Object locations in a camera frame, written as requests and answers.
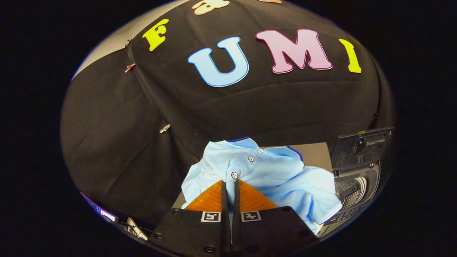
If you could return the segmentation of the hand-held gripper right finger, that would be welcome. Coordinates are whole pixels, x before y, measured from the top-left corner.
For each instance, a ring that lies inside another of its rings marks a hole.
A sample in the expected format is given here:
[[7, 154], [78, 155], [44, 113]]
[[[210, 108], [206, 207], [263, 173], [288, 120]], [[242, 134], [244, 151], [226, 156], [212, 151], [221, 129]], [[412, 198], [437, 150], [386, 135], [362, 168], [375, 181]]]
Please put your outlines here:
[[246, 211], [242, 183], [235, 183], [232, 223], [233, 256], [295, 256], [318, 237], [290, 206]]

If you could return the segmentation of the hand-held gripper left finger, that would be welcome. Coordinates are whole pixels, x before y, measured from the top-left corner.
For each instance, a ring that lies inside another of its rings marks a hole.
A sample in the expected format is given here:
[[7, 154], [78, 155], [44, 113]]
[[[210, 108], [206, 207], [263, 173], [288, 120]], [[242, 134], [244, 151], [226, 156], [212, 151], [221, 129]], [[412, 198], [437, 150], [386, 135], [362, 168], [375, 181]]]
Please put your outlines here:
[[221, 211], [172, 208], [148, 238], [170, 256], [229, 256], [232, 252], [226, 184], [221, 184]]

